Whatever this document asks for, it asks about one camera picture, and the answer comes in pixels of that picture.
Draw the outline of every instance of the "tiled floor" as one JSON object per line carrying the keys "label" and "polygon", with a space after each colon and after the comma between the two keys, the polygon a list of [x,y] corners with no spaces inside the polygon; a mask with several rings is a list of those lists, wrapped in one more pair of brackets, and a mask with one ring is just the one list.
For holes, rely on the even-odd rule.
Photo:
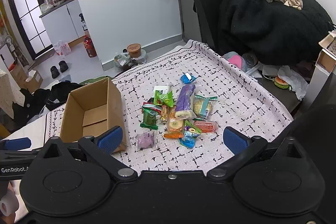
{"label": "tiled floor", "polygon": [[[174,44],[157,49],[155,51],[148,52],[147,61],[148,62],[152,61],[155,58],[158,58],[159,56],[165,54],[166,52],[174,49],[176,46],[182,46],[182,45],[185,45],[185,42],[179,41]],[[70,75],[72,82],[80,83],[87,79],[97,78],[105,75],[115,77],[118,73],[121,72],[119,69],[115,67],[110,70],[103,71],[99,58],[88,57],[84,45],[80,43],[71,48],[71,53],[69,55],[64,57],[54,55],[34,68],[34,70],[37,70],[40,73],[41,77],[43,78],[41,88],[45,88],[54,81],[54,79],[51,78],[50,68],[52,66],[56,66],[59,71],[58,63],[61,60],[66,61],[69,69],[64,73],[60,73],[60,75],[56,78],[56,80],[60,80],[61,78]]]}

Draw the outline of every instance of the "bottle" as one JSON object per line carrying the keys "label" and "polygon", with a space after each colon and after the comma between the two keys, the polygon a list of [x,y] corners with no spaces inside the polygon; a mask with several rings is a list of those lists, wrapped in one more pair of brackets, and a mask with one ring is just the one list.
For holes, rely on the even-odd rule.
{"label": "bottle", "polygon": [[87,35],[84,36],[84,46],[89,57],[97,56],[96,49],[92,43],[92,40]]}
{"label": "bottle", "polygon": [[85,23],[83,14],[80,13],[80,14],[79,14],[79,17],[81,18],[81,22],[82,22],[82,24],[83,24],[84,34],[85,34],[87,37],[90,37],[90,34],[89,34],[89,31],[87,30],[87,26],[86,26],[86,23]]}

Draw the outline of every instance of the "black blanket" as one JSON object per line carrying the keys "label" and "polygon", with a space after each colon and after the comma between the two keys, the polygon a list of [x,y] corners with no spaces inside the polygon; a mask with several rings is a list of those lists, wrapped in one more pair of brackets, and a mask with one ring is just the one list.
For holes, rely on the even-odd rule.
{"label": "black blanket", "polygon": [[223,0],[219,13],[219,54],[252,50],[268,65],[316,60],[319,42],[331,30],[331,18],[316,0],[303,0],[303,10],[278,1]]}

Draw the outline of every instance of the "glass door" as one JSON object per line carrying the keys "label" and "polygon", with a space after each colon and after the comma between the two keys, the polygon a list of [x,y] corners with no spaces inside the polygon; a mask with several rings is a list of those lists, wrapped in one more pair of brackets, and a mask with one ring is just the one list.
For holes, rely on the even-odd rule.
{"label": "glass door", "polygon": [[38,0],[9,0],[9,5],[32,59],[52,48],[42,20],[39,18],[41,10]]}

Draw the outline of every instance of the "slipper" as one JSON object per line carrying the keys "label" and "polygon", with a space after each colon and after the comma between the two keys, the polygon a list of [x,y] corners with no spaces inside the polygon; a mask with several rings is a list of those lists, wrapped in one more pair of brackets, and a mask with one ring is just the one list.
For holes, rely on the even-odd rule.
{"label": "slipper", "polygon": [[69,68],[64,60],[60,61],[58,64],[61,72],[65,72]]}
{"label": "slipper", "polygon": [[52,66],[52,67],[50,68],[50,72],[51,72],[51,77],[52,77],[53,79],[55,79],[57,76],[59,76],[59,71],[58,71],[58,69],[56,68],[56,66]]}

